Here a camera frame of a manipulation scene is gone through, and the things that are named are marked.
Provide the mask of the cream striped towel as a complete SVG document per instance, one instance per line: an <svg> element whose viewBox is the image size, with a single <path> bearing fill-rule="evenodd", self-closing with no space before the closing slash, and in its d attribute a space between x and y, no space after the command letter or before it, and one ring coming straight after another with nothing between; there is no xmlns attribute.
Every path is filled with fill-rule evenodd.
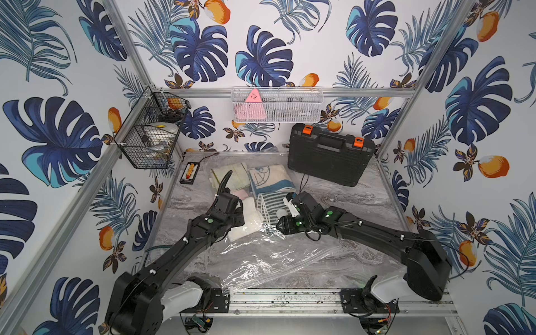
<svg viewBox="0 0 536 335"><path fill-rule="evenodd" d="M212 168L209 171L209 181L215 191L219 190L223 181L227 181L226 187L231 191L245 189L251 185L248 166L245 163Z"/></svg>

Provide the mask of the blue white patterned towel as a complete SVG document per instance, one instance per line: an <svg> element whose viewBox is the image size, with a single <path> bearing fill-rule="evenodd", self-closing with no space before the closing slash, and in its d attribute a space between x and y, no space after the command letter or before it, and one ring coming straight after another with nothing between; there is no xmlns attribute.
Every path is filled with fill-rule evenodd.
<svg viewBox="0 0 536 335"><path fill-rule="evenodd" d="M254 167L248 170L255 197L264 193L295 192L296 188L282 165Z"/></svg>

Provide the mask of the clear plastic vacuum bag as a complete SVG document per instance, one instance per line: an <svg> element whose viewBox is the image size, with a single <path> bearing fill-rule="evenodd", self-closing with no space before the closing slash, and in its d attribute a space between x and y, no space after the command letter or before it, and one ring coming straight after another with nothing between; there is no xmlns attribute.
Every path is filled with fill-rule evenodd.
<svg viewBox="0 0 536 335"><path fill-rule="evenodd" d="M332 237L310 240L304 233L285 236L264 219L264 229L231 242L227 237L203 251L185 269L223 290L248 288L338 289L353 286L353 257Z"/></svg>

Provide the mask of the pink towel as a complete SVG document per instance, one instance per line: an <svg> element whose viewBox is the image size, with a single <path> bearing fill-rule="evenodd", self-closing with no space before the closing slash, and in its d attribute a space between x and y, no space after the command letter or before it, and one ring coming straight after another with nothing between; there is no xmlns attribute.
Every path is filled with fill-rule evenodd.
<svg viewBox="0 0 536 335"><path fill-rule="evenodd" d="M245 200L250 197L248 192L244 189L240 189L233 192L233 195L237 196L240 200Z"/></svg>

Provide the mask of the black white striped towel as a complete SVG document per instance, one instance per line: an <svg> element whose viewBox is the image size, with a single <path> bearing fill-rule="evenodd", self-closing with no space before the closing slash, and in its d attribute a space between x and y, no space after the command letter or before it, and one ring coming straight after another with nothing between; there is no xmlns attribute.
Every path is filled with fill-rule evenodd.
<svg viewBox="0 0 536 335"><path fill-rule="evenodd" d="M261 193L256 206L267 223L275 226L281 217L290 215L285 203L287 193Z"/></svg>

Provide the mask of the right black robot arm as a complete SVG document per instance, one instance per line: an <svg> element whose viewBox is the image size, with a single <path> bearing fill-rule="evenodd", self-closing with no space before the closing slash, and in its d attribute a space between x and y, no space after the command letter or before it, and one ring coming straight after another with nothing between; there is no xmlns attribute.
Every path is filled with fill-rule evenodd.
<svg viewBox="0 0 536 335"><path fill-rule="evenodd" d="M323 208L307 192L288 193L283 204L290 214L279 219L276 229L283 235L316 233L350 240L379 251L406 267L384 279L373 275L365 292L387 303L416 294L421 298L442 300L452 264L435 235L395 230L358 217L339 207Z"/></svg>

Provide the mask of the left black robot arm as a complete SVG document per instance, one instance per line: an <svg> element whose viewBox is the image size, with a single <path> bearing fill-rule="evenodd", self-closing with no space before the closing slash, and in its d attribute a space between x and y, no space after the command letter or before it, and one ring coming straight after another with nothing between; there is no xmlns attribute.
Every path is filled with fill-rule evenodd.
<svg viewBox="0 0 536 335"><path fill-rule="evenodd" d="M116 280L105 322L111 334L155 334L164 318L161 299L174 277L232 228L244 224L244 206L231 193L216 196L205 214L188 221L186 233L160 258Z"/></svg>

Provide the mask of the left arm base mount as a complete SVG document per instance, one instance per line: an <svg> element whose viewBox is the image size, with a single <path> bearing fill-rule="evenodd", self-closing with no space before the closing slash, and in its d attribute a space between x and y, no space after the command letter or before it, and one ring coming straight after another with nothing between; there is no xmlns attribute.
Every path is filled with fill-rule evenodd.
<svg viewBox="0 0 536 335"><path fill-rule="evenodd" d="M229 312L230 294L211 279L191 276L179 286L185 289L178 298L180 313L226 314Z"/></svg>

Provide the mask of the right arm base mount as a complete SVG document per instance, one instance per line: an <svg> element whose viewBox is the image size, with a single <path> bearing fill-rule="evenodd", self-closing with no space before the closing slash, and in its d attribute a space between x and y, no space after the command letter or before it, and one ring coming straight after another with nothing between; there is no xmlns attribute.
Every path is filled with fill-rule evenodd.
<svg viewBox="0 0 536 335"><path fill-rule="evenodd" d="M372 276L363 288L344 288L340 291L341 306L345 314L363 314L365 317L381 313L398 313L396 300L384 303L373 296L372 284L378 278Z"/></svg>

